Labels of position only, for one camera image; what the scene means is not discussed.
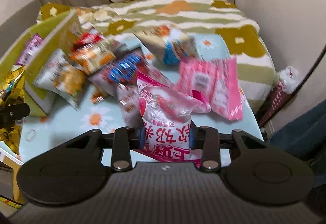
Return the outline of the light blue daisy tablecloth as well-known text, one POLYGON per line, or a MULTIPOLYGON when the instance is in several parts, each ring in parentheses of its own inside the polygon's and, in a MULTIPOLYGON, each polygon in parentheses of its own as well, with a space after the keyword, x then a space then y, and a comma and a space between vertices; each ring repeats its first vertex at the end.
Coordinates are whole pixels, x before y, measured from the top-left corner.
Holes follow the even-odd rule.
MULTIPOLYGON (((226 58, 229 55, 227 46, 219 35, 194 34, 194 36, 197 50, 202 59, 226 58)), ((141 45, 145 55, 152 55, 133 35, 121 37, 118 41, 125 43, 131 49, 141 45)), ((173 83, 178 81, 177 65, 165 65, 155 59, 148 59, 148 61, 170 81, 173 83)), ((93 86, 89 85, 78 110, 75 110, 62 97, 57 97, 52 112, 47 117, 29 116, 25 118, 19 146, 20 160, 22 162, 29 161, 91 129, 100 129, 103 133, 110 133, 114 132, 116 128, 123 127, 125 122, 118 101, 109 97, 98 104, 93 104, 90 100, 93 91, 93 86)), ((197 126, 213 127, 225 134, 230 134, 233 129, 242 129, 263 140, 252 109, 246 99, 243 113, 244 118, 234 122, 224 119, 213 111, 208 114, 192 114, 192 121, 197 126)))

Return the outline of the green striped flower blanket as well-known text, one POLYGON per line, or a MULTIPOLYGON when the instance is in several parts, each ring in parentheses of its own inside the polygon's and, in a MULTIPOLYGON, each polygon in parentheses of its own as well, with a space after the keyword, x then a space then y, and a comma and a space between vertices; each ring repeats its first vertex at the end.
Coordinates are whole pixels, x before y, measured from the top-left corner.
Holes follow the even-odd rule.
POLYGON ((187 33, 219 34, 231 55, 253 112, 263 105, 279 81, 272 57, 259 35, 260 27, 227 0, 135 0, 90 8, 49 2, 37 22, 75 10, 84 30, 94 27, 105 36, 127 38, 137 31, 173 24, 187 33))

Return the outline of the purple snack bag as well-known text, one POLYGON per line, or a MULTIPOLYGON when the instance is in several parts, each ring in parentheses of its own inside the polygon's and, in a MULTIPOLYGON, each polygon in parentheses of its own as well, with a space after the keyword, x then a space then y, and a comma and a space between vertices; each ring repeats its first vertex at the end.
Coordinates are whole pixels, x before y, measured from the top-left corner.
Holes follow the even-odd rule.
POLYGON ((17 65, 28 65, 34 54, 39 50, 43 38, 38 34, 34 34, 26 43, 23 51, 17 59, 17 65))

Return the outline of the pink white strawberry snack bag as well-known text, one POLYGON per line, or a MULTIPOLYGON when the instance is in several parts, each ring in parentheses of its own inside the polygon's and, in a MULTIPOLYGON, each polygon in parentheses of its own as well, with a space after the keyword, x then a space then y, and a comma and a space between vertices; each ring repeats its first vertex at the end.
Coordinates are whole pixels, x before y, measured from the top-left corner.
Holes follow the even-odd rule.
POLYGON ((140 71, 137 86, 145 141, 139 152, 159 162, 199 165, 202 151, 191 149, 191 114, 211 111, 205 96, 197 90, 184 94, 140 71))

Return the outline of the green storage box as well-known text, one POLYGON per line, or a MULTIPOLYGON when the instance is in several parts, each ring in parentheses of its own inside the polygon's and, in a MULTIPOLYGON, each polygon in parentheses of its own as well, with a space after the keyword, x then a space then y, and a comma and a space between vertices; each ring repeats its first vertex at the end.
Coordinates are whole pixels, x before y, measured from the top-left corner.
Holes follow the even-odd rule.
POLYGON ((29 27, 1 57, 1 81, 11 71, 26 42, 36 33, 42 37, 43 42, 36 55, 25 66, 25 102, 30 107, 31 116, 45 117, 53 108, 56 94, 35 87, 33 81, 56 49, 70 53, 73 43, 82 33, 82 27, 75 10, 63 12, 29 27))

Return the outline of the shrimp chips snack bag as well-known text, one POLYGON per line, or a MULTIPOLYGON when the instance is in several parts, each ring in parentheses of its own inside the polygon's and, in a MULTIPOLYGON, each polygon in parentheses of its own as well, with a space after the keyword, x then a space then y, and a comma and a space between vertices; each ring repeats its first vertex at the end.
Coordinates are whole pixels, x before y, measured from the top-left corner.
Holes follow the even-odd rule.
POLYGON ((51 91, 77 109, 86 87, 86 74, 70 64, 63 50, 55 50, 33 81, 37 88, 51 91))

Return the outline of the yellow blue snack bag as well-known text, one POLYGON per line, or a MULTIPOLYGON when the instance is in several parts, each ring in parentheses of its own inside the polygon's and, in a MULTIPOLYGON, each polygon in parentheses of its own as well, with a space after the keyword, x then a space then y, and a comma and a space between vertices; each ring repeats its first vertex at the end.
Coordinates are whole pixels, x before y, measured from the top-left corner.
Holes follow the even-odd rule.
POLYGON ((185 58, 198 58, 195 38, 174 25, 160 25, 134 33, 160 62, 177 65, 185 58))

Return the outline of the dark blue red snack bag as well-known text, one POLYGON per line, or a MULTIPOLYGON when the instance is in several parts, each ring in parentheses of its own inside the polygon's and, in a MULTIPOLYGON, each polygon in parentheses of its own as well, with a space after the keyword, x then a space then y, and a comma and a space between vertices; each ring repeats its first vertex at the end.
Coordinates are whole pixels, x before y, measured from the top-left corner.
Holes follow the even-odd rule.
POLYGON ((131 50, 89 77, 89 81, 110 96, 117 96, 118 84, 135 85, 137 72, 149 72, 149 64, 140 46, 131 50))

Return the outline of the gold black snack bag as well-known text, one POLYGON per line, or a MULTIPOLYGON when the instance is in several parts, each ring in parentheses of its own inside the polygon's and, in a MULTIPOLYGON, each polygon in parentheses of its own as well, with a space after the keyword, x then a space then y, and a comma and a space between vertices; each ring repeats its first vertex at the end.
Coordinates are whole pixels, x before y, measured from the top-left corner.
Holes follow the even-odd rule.
MULTIPOLYGON (((21 66, 4 76, 1 84, 1 108, 25 103, 24 73, 25 66, 21 66)), ((19 154, 22 127, 23 118, 13 121, 1 121, 1 141, 16 155, 19 154)))

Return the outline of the grey bed headboard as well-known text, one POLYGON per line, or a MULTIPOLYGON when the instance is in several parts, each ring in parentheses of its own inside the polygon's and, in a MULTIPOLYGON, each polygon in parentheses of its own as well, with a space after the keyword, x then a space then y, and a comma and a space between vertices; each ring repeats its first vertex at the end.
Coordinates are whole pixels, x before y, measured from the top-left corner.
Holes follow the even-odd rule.
POLYGON ((1 24, 1 49, 2 56, 15 40, 30 26, 36 23, 36 18, 41 8, 41 2, 34 0, 1 24))

